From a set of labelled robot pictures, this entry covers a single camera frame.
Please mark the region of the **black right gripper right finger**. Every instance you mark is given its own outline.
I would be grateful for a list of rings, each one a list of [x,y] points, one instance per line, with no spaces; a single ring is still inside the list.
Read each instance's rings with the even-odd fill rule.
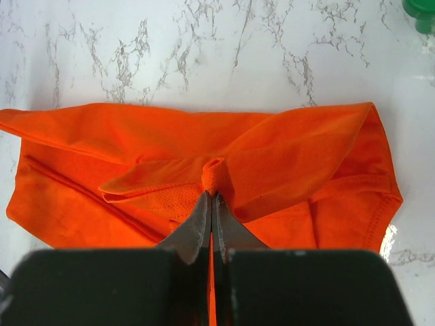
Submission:
[[[212,200],[212,237],[215,264],[225,264],[231,249],[268,249],[266,244],[237,220],[219,193]]]

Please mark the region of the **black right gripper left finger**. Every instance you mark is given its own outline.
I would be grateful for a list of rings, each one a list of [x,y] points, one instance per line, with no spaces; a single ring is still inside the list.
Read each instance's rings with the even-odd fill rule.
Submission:
[[[208,192],[202,193],[190,216],[156,248],[174,250],[185,264],[192,265],[198,259],[200,251],[209,247],[211,202],[211,195]]]

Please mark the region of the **orange t-shirt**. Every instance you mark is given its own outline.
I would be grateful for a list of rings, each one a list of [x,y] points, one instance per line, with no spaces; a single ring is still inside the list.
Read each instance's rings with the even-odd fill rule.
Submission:
[[[1,111],[21,139],[7,216],[48,245],[1,294],[2,325],[411,325],[379,256],[402,204],[372,103],[187,113],[97,103]],[[223,195],[268,249],[156,245]]]

